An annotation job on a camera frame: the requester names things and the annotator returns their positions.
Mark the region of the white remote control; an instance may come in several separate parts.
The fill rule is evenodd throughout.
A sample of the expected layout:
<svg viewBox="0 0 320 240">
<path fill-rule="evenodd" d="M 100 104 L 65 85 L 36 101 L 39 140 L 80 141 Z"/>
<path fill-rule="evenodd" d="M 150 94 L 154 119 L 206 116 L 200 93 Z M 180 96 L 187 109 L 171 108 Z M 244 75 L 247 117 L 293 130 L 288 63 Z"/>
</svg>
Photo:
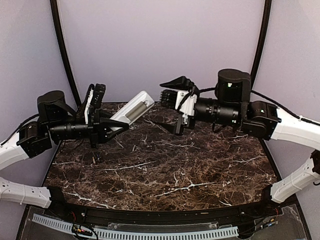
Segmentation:
<svg viewBox="0 0 320 240">
<path fill-rule="evenodd" d="M 110 119 L 126 123 L 129 126 L 150 110 L 155 104 L 152 97 L 144 90 L 139 92 Z"/>
</svg>

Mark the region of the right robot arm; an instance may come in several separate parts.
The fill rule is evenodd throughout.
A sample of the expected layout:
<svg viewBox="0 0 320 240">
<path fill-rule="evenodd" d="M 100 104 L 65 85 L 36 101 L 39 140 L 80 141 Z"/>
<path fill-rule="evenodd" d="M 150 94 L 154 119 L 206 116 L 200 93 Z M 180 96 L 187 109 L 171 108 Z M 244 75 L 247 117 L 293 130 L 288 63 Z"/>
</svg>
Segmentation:
<svg viewBox="0 0 320 240">
<path fill-rule="evenodd" d="M 180 136 L 194 129 L 197 121 L 232 127 L 262 140 L 281 140 L 313 149 L 310 157 L 286 178 L 265 187 L 255 213 L 266 217 L 275 204 L 307 187 L 320 178 L 320 124 L 296 115 L 274 100 L 262 96 L 251 101 L 251 76 L 247 72 L 225 68 L 217 74 L 212 88 L 215 98 L 201 97 L 202 90 L 185 76 L 161 84 L 160 104 L 177 111 L 174 125 L 163 124 L 170 133 Z"/>
</svg>

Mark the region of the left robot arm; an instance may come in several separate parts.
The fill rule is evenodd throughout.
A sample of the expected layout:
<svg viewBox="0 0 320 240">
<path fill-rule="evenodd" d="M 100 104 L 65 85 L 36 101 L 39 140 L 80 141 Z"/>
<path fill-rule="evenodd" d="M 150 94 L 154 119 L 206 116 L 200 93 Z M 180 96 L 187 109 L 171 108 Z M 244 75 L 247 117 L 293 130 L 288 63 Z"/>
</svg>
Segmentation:
<svg viewBox="0 0 320 240">
<path fill-rule="evenodd" d="M 61 90 L 49 91 L 37 98 L 38 112 L 27 118 L 0 144 L 0 168 L 32 159 L 65 140 L 88 139 L 91 147 L 105 144 L 128 130 L 135 121 L 129 117 L 130 103 L 110 115 L 101 109 L 104 91 L 90 86 L 82 109 L 66 104 Z"/>
</svg>

